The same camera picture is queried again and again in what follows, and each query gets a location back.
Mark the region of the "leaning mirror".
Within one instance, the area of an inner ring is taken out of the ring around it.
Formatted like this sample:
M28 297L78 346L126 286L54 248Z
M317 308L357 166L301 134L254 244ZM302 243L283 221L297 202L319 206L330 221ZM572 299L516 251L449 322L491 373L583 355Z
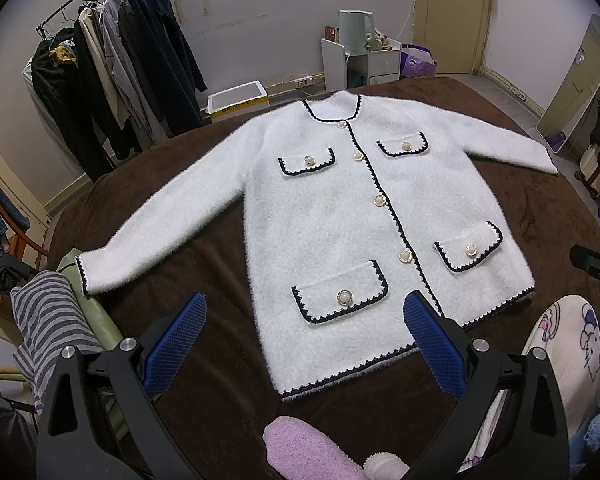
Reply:
M600 88L600 16L592 14L568 72L536 128L558 153Z

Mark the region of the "light green garment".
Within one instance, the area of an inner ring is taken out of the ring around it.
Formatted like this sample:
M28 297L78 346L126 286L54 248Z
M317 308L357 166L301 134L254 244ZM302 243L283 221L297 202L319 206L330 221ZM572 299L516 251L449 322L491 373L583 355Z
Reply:
M74 296L76 296L76 302L102 348L112 350L122 341L122 333L102 305L94 297L87 296L82 290L80 272L76 266L76 256L80 253L79 249L72 248L68 254L62 257L56 271L69 281ZM128 432L128 426L126 426L118 401L107 400L106 409L111 426L114 428L114 434L120 441Z

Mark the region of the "grey striped garment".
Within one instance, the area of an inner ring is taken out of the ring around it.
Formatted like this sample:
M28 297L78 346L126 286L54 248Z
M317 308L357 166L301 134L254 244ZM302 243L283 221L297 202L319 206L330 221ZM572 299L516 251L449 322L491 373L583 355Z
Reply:
M104 348L62 274L42 271L27 284L15 287L10 300L22 336L14 360L30 385L35 411L41 415L45 391L60 352L67 346L75 346L82 353L99 353Z

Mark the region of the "beige door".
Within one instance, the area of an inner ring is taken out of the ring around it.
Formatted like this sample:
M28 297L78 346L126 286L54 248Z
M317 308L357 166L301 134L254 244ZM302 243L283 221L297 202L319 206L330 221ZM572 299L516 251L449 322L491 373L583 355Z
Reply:
M492 0L414 0L414 44L431 51L439 74L481 70Z

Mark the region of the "white yellow storage box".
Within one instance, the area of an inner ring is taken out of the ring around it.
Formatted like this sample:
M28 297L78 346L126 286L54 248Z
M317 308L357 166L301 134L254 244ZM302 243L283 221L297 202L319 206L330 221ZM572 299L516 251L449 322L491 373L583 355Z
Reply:
M207 110L212 122L222 122L269 107L268 92L260 80L253 80L210 94Z

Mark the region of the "white bedside cabinet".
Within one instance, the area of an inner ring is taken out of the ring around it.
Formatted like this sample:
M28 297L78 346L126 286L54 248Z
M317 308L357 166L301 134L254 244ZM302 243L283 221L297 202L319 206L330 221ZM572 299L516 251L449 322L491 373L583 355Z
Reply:
M342 44L322 38L321 50L327 92L400 79L401 44L394 39L388 50L350 54Z

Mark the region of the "purple plastic bag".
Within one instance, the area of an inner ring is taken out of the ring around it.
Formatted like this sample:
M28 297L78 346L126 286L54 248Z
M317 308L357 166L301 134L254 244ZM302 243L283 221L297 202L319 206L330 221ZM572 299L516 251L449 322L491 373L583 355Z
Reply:
M419 78L433 77L437 71L437 62L432 57L431 51L417 44L402 44L400 77Z

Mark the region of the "white cartoon print pillow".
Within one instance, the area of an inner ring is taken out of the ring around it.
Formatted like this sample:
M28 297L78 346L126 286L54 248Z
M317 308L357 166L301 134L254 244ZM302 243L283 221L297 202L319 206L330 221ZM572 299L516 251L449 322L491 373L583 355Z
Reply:
M577 471L583 466L584 436L600 393L600 322L588 300L568 295L551 304L522 352L534 347L544 349L552 364L566 415L570 468Z

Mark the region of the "pink fuzzy garment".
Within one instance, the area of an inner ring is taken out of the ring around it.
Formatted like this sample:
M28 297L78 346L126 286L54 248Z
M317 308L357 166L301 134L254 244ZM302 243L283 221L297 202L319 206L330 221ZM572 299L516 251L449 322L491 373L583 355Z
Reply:
M280 416L263 430L266 459L285 479L366 479L326 434L301 419Z

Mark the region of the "white fuzzy cardigan black trim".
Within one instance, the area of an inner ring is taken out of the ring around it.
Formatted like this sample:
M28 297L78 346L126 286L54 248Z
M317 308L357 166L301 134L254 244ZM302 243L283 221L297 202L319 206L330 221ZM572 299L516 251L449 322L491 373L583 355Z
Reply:
M142 276L244 203L258 335L284 398L410 352L420 292L468 326L534 278L475 157L554 174L542 144L422 102L340 91L257 116L76 259L84 292Z

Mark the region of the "brown bed blanket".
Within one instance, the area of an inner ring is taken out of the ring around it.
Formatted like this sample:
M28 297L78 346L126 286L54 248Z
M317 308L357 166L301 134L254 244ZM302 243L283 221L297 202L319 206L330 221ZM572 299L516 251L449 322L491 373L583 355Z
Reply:
M499 127L518 125L498 108L478 78L412 79L354 89L363 96L391 96L441 106L486 119ZM71 248L96 248L122 226L151 192L223 140L249 113L184 133L151 148L96 181L60 215L50 245L50 267ZM557 157L562 168L570 162ZM471 335L486 336L498 348L520 350L533 322L553 300L572 292L593 301L600 316L600 282L569 261L574 244L600 252L596 203L563 169L557 177L475 159L513 221L516 242L536 278L534 297L477 325ZM181 307L194 292L207 299L208 318L157 411L183 452L208 479L280 479L266 463L263 428L277 416L305 420L362 460L375 451L414 460L454 408L416 353L371 372L283 401L274 392L257 342L248 298L242 235L242 202L230 205L148 278L117 292L97 296L123 336L143 333L155 318Z

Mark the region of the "wooden chair with clothes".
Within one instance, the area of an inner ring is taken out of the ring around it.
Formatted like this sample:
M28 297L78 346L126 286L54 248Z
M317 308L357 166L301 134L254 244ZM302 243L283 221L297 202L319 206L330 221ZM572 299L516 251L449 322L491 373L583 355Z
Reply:
M48 251L28 235L31 223L0 187L0 309L10 301L10 293L38 273L23 261L27 248L39 256Z

